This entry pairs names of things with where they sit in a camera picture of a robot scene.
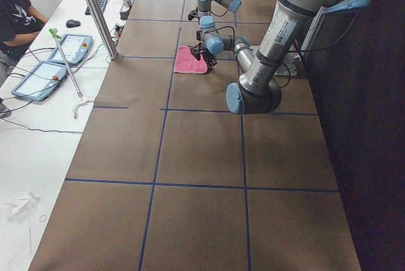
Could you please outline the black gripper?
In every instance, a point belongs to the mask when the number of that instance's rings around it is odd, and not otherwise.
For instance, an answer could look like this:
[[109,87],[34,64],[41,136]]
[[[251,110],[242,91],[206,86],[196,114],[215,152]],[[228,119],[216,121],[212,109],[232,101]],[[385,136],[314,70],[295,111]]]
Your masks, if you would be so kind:
[[197,60],[204,60],[207,66],[207,71],[211,71],[217,65],[216,58],[213,54],[210,53],[208,48],[202,43],[199,42],[195,46],[189,46],[190,53]]
[[191,11],[189,12],[189,14],[187,15],[187,19],[188,19],[188,20],[193,20],[193,19],[199,20],[200,18],[201,18],[201,17],[200,17],[200,15],[199,15],[199,10],[198,10],[198,8],[191,10]]

